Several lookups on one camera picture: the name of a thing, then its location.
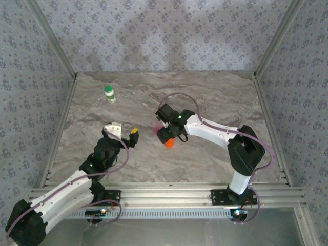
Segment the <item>patterned wallpaper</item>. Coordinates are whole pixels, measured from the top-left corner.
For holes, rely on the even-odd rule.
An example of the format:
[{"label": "patterned wallpaper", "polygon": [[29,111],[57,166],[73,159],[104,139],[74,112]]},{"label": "patterned wallpaper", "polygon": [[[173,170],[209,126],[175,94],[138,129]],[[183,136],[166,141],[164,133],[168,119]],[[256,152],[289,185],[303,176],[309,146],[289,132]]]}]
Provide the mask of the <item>patterned wallpaper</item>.
[{"label": "patterned wallpaper", "polygon": [[328,245],[328,2],[305,1],[261,79],[292,175]]},{"label": "patterned wallpaper", "polygon": [[0,245],[12,207],[38,184],[71,78],[24,1],[0,1]]},{"label": "patterned wallpaper", "polygon": [[75,71],[254,70],[290,0],[39,0]]}]

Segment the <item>pink object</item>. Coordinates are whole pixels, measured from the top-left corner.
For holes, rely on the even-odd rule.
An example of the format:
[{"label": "pink object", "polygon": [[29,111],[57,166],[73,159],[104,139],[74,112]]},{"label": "pink object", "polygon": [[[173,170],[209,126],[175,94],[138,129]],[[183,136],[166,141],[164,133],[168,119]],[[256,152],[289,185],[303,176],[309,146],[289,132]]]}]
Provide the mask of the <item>pink object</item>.
[{"label": "pink object", "polygon": [[158,120],[153,120],[153,133],[154,135],[156,135],[156,133],[158,132],[159,129],[163,128],[163,126],[160,126]]}]

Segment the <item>gray marble table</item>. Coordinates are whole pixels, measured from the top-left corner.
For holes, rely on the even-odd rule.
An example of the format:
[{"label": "gray marble table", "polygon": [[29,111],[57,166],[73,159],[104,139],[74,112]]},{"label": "gray marble table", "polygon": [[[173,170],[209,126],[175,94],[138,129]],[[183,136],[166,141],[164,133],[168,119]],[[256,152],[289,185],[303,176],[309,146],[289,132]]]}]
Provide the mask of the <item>gray marble table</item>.
[{"label": "gray marble table", "polygon": [[[111,85],[116,102],[111,104],[104,86]],[[166,148],[152,131],[152,121],[161,99],[184,92],[197,99],[204,118],[223,125],[248,125],[271,146],[255,87],[251,79],[232,73],[97,73],[79,74],[57,155],[48,176],[64,181],[92,153],[101,130],[108,122],[123,125],[123,137],[139,128],[139,143],[130,149],[125,168],[106,176],[107,182],[229,182],[233,168],[227,151],[198,137],[175,141]],[[195,110],[188,98],[173,96],[167,103],[174,109]],[[126,154],[122,150],[117,165]],[[265,154],[260,165],[269,161]],[[277,165],[260,171],[255,181],[280,182]]]}]

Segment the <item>small white bottle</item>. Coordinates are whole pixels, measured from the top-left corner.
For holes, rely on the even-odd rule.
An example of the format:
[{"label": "small white bottle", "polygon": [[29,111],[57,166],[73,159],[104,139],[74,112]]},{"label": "small white bottle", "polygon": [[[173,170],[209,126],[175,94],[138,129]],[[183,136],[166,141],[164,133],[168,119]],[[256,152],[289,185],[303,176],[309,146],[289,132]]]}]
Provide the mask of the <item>small white bottle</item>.
[{"label": "small white bottle", "polygon": [[114,90],[111,86],[105,86],[105,95],[107,97],[107,100],[110,103],[113,103],[116,101],[116,98],[114,96]]}]

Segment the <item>wall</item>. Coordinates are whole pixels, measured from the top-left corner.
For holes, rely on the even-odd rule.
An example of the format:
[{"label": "wall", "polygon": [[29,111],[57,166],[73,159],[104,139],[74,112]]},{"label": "wall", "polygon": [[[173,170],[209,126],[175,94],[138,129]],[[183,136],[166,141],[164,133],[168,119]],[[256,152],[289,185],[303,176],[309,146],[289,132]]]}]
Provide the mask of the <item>wall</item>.
[{"label": "wall", "polygon": [[75,71],[254,70],[290,0],[39,0]]},{"label": "wall", "polygon": [[328,245],[328,2],[305,1],[261,79],[293,184]]},{"label": "wall", "polygon": [[24,1],[0,2],[0,245],[12,207],[38,184],[72,79]]}]

